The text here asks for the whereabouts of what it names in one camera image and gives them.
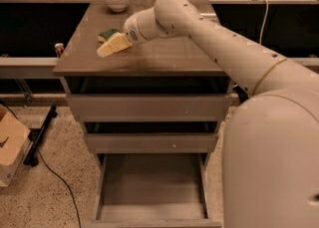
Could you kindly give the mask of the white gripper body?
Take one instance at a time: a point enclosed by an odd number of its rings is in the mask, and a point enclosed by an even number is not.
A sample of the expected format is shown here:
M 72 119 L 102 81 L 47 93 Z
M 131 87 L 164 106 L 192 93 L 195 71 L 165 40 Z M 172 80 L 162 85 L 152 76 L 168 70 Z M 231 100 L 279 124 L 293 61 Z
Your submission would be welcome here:
M 145 43 L 148 40 L 148 29 L 148 17 L 145 12 L 132 15 L 123 26 L 124 33 L 134 45 Z

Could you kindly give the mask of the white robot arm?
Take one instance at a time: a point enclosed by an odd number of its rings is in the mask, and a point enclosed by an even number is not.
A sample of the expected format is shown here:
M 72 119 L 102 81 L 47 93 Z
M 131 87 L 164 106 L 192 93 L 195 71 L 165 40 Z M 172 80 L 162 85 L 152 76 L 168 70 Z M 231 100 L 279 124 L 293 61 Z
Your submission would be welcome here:
M 319 75 L 202 18 L 188 0 L 157 0 L 98 54 L 174 35 L 190 38 L 250 96 L 223 136 L 224 227 L 319 228 Z

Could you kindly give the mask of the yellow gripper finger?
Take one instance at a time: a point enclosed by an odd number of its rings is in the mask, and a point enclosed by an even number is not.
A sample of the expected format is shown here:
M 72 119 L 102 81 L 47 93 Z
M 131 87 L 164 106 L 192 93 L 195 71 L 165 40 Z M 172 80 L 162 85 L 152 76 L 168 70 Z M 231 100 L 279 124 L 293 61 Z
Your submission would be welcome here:
M 125 34 L 115 33 L 97 50 L 97 54 L 101 58 L 105 58 L 111 54 L 120 52 L 130 48 L 133 44 L 128 40 Z

